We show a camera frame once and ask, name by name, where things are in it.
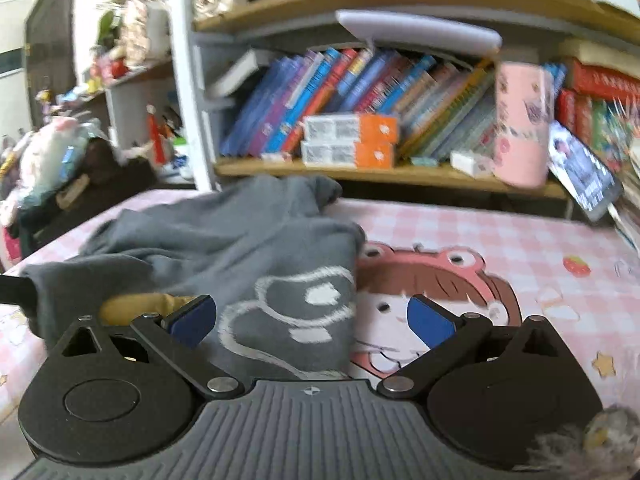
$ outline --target pink tumbler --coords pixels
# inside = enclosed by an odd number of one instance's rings
[[[548,172],[553,77],[538,65],[504,62],[495,85],[494,175],[511,186],[543,186]]]

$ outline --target metal screw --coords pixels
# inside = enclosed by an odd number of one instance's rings
[[[386,390],[393,393],[402,393],[408,392],[411,388],[414,387],[414,382],[409,377],[389,377],[382,381],[382,385]]]
[[[239,386],[233,377],[215,377],[207,383],[207,388],[217,394],[228,394]]]

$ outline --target gray cloth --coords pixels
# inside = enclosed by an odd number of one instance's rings
[[[334,378],[349,359],[356,257],[364,232],[322,216],[340,195],[324,176],[257,176],[141,212],[124,210],[79,256],[29,266],[41,336],[55,343],[114,296],[210,294],[216,327],[200,347],[253,378]]]

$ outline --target star print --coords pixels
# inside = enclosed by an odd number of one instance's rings
[[[616,376],[616,369],[613,365],[613,357],[610,355],[598,352],[596,354],[596,358],[591,361],[591,366],[598,371],[601,379]]]

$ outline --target smartphone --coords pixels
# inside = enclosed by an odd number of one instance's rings
[[[622,183],[606,164],[557,121],[550,127],[549,169],[591,222],[622,194]]]

